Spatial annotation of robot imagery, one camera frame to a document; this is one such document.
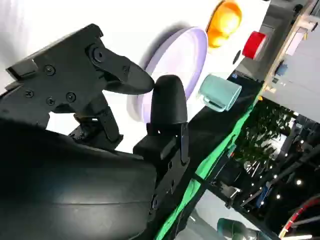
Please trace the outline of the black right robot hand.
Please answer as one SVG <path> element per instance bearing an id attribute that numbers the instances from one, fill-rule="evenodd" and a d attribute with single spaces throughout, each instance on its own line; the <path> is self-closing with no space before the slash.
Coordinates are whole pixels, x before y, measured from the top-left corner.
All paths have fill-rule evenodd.
<path id="1" fill-rule="evenodd" d="M 0 237 L 132 240 L 189 164 L 187 101 L 107 49 L 90 24 L 7 69 L 0 96 Z M 103 91 L 152 92 L 147 134 L 132 153 Z"/>

